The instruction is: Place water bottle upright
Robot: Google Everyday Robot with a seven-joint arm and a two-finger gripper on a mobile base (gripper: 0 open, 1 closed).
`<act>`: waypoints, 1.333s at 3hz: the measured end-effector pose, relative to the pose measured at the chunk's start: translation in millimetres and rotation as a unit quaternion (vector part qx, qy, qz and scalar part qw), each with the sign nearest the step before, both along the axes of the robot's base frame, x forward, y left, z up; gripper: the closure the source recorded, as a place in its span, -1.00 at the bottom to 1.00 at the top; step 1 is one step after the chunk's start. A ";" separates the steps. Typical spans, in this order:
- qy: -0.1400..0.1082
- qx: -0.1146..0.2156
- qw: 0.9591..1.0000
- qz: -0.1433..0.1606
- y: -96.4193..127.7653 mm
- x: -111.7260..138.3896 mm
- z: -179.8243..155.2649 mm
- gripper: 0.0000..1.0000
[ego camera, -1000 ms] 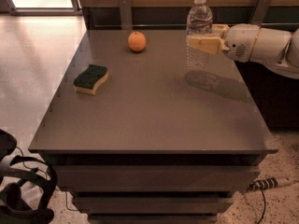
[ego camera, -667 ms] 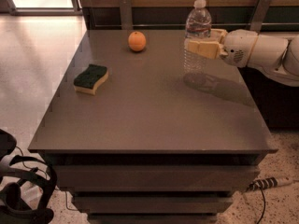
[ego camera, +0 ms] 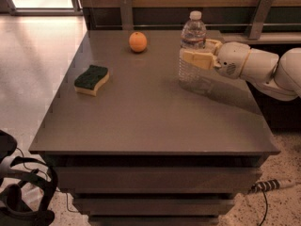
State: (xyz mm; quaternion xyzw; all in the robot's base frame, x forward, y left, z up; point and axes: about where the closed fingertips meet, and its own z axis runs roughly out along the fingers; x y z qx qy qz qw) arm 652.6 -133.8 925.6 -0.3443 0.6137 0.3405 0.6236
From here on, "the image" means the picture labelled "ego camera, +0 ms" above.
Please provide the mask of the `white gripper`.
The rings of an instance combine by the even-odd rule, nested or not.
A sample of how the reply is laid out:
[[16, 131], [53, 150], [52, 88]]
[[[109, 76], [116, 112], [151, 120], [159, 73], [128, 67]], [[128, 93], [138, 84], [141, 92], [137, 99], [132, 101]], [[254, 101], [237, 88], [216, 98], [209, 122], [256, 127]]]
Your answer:
[[240, 76], [250, 52], [250, 47], [246, 44], [240, 42], [223, 44], [220, 40], [212, 39], [206, 40], [205, 49], [210, 53], [182, 50], [182, 60], [203, 70], [214, 68], [220, 75], [231, 79]]

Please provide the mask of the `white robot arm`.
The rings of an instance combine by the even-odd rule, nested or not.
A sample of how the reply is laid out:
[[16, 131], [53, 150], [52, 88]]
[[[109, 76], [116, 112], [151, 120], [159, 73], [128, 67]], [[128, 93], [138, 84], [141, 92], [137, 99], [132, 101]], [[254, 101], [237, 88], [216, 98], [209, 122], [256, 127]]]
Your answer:
[[283, 56], [251, 48], [240, 42], [207, 40], [203, 49], [182, 48], [180, 60], [201, 70], [215, 70], [230, 79], [242, 79], [258, 91], [280, 101], [301, 96], [301, 49]]

